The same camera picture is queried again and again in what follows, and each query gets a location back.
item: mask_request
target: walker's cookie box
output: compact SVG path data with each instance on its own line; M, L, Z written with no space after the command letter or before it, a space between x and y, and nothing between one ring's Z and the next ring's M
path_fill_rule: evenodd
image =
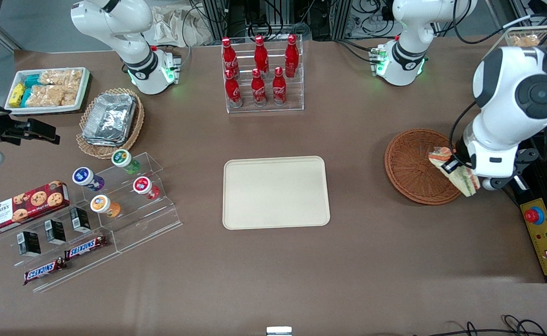
M68 189L62 181L53 181L0 202L0 233L28 223L70 204Z

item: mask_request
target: wicker basket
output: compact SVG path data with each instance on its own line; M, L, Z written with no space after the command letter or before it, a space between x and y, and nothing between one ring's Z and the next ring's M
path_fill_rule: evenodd
M130 149L134 142L138 138L138 134L141 132L141 127L143 127L143 119L145 119L145 109L143 108L143 104L141 103L141 100L137 96L136 93L132 92L129 89L109 89L103 93L111 93L111 94L130 94L137 100L137 108L134 112L134 120L131 124L131 131L130 136L128 137L128 140L122 147L110 147L110 146L96 146L91 145L87 143L83 139L83 134L77 134L76 136L76 142L79 144L79 148L84 153L97 157L99 159L108 160L111 159L112 153L114 153L118 149ZM86 122L89 119L89 113L93 109L93 106L95 104L95 101L97 98L94 98L93 101L87 106L85 109L85 113L83 113L83 116L81 117L81 122L79 123L79 126L81 126L81 131L85 128Z
M391 183L414 202L440 205L461 195L459 190L429 161L433 147L447 147L446 136L426 128L404 131L389 143L385 167Z

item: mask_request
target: table surface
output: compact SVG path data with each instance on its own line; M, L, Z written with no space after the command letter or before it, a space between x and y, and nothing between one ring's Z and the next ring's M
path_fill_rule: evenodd
M339 45L309 42L305 110L275 116L228 115L219 47L193 49L180 85L141 95L145 124L132 149L162 164L184 225L43 294L20 286L22 274L2 262L13 251L0 249L0 334L237 336L290 325L297 336L424 335L457 330L454 321L502 328L503 314L547 330L547 284L519 209L503 193L422 206L384 171L399 132L450 130L472 101L471 78L490 46L437 38L425 72L392 87ZM19 70L85 66L91 97L136 90L113 52L15 58ZM0 201L69 181L81 165L111 165L78 149L80 115L39 119L58 127L62 143L0 143ZM226 230L224 164L298 155L325 160L329 224Z

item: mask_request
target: white robotic arm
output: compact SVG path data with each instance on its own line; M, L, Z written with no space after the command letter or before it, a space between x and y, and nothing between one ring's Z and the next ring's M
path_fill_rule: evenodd
M518 145L547 127L547 47L495 49L474 73L473 94L481 113L444 169L469 162L474 174L489 178L486 189L499 189L538 157Z
M472 13L477 0L457 3L456 18ZM394 0L392 13L402 24L399 39L380 44L375 50L376 75L387 83L403 86L420 74L423 59L433 41L432 22L449 22L454 17L453 0Z
M151 28L151 9L143 0L84 0L70 16L82 33L109 45L128 66L132 82L145 94L174 83L173 56L152 50L141 35Z

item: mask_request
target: acrylic bottle rack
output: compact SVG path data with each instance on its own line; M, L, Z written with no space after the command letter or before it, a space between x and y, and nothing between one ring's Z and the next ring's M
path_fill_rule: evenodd
M129 175L122 168L115 166L102 172L96 172L96 175L105 180L105 185L100 191L94 192L82 187L82 200L71 199L67 208L0 234L0 243L9 246L14 251L12 262L20 274L48 264L58 257L64 258L64 251L101 234L105 234L107 237L109 241L107 246L77 256L67 261L67 268L28 283L27 287L32 288L33 292L44 292L56 287L72 277L182 225L176 208L172 200L167 197L162 181L157 174L163 168L147 153L137 155L135 159L141 164L141 169L136 174ZM159 187L158 198L149 200L132 190L132 183L139 176L147 176L154 185ZM78 188L72 181L67 184L70 189ZM110 218L103 213L98 214L90 210L90 200L99 194L107 195L112 202L120 204L121 211L117 217ZM87 212L90 232L81 233L73 230L70 209L74 207ZM66 243L55 245L47 242L44 223L48 219L62 223L66 234ZM40 255L27 257L18 253L16 236L23 231L35 232L38 235L41 245Z
M296 69L296 75L294 78L288 78L285 76L285 53L286 47L288 46L288 36L272 36L271 40L265 41L265 48L269 54L269 76L267 76L267 78L263 78L263 81L265 82L265 94L267 94L267 105L260 107L255 105L252 99L252 87L250 86L250 83L252 82L252 70L255 68L255 43L248 37L230 38L232 47L236 52L238 66L240 68L240 76L237 79L237 82L240 87L240 94L243 104L239 108L231 108L230 99L227 94L224 93L228 113L291 111L305 109L305 51L303 47L303 37L301 35L297 35L296 37L296 47L298 48L298 68ZM273 102L273 78L275 77L273 70L277 66L281 66L282 69L284 69L284 78L286 79L287 100L286 104L283 106L277 106ZM224 77L223 70L225 70L225 66L222 59L222 78L224 78L224 83L226 83L226 77Z

